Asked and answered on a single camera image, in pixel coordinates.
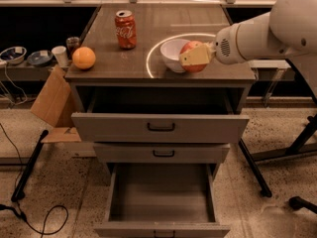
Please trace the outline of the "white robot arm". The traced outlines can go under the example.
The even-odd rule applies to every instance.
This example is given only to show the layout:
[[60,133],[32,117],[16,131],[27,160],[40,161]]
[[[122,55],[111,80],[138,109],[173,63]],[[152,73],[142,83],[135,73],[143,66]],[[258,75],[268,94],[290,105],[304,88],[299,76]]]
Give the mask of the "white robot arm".
[[317,96],[317,0],[276,0],[268,13],[220,30],[179,54],[183,67],[288,60]]

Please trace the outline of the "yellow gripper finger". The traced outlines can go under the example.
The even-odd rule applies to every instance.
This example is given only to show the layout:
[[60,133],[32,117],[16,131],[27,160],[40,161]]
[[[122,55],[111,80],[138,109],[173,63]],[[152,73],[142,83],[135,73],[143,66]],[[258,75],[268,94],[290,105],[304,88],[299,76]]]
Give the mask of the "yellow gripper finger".
[[201,65],[210,62],[212,49],[207,44],[187,43],[179,54],[179,61],[182,65]]

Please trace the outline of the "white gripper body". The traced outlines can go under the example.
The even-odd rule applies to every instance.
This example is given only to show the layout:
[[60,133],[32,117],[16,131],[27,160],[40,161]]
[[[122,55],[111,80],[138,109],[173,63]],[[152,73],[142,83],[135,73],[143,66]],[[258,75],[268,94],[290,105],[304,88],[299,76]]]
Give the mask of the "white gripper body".
[[234,24],[219,31],[214,40],[216,58],[223,64],[245,62],[238,48],[237,34],[240,26]]

